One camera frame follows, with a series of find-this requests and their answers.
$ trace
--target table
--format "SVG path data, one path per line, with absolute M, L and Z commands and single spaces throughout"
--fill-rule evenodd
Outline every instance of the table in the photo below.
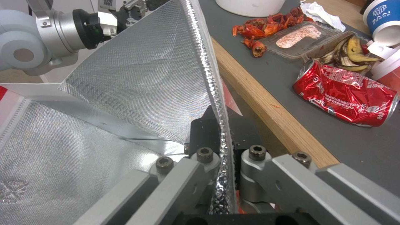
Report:
M 344 0 L 318 3 L 327 12 L 339 15 L 344 23 L 368 32 L 358 6 Z M 400 180 L 395 173 L 400 168 L 400 110 L 377 128 L 357 127 L 329 116 L 293 91 L 302 67 L 300 59 L 285 59 L 270 52 L 261 59 L 252 58 L 240 43 L 242 38 L 231 35 L 231 27 L 248 18 L 221 9 L 215 0 L 202 0 L 200 4 L 213 37 L 221 76 L 291 153 L 307 152 L 319 167 L 345 163 L 400 196 Z M 297 5 L 296 0 L 286 0 L 281 12 L 287 13 Z

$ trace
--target white paper cup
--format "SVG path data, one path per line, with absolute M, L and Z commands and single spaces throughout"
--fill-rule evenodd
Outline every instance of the white paper cup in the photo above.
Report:
M 285 0 L 216 0 L 228 12 L 241 16 L 267 17 L 280 11 Z

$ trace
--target coca-cola can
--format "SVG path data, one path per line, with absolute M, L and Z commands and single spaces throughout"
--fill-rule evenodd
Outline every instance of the coca-cola can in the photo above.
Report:
M 362 127 L 382 125 L 399 101 L 397 92 L 383 84 L 314 60 L 305 63 L 293 89 L 325 112 Z

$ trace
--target foil insulation liner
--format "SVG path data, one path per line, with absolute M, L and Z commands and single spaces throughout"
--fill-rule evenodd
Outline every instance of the foil insulation liner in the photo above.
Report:
M 197 0 L 180 0 L 189 25 L 190 36 L 207 85 L 211 105 L 220 127 L 220 158 L 211 214 L 237 213 L 234 184 L 234 154 L 222 80 L 206 21 Z
M 162 155 L 179 161 L 179 143 L 210 104 L 221 143 L 210 212 L 237 212 L 223 87 L 197 0 L 148 14 L 59 89 L 68 95 L 21 97 L 0 129 L 0 224 L 74 223 L 130 170 Z
M 73 224 L 129 171 L 184 156 L 179 143 L 129 141 L 19 98 L 0 131 L 0 224 Z
M 211 102 L 220 126 L 221 168 L 210 212 L 237 212 L 223 87 L 197 0 L 171 0 L 141 19 L 89 56 L 60 90 L 180 143 Z
M 197 57 L 186 14 L 172 0 L 90 55 L 60 90 L 183 144 L 210 105 Z

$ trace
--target hex socket screw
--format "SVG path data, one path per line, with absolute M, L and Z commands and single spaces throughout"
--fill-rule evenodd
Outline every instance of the hex socket screw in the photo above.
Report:
M 168 174 L 174 167 L 174 161 L 167 156 L 160 157 L 156 160 L 157 172 L 161 174 Z
M 292 154 L 292 157 L 301 163 L 304 167 L 309 168 L 311 164 L 311 156 L 305 152 L 295 152 Z
M 214 152 L 209 147 L 202 147 L 197 149 L 197 161 L 201 163 L 210 163 L 214 158 Z
M 249 148 L 249 158 L 255 161 L 263 161 L 267 150 L 262 145 L 252 145 Z

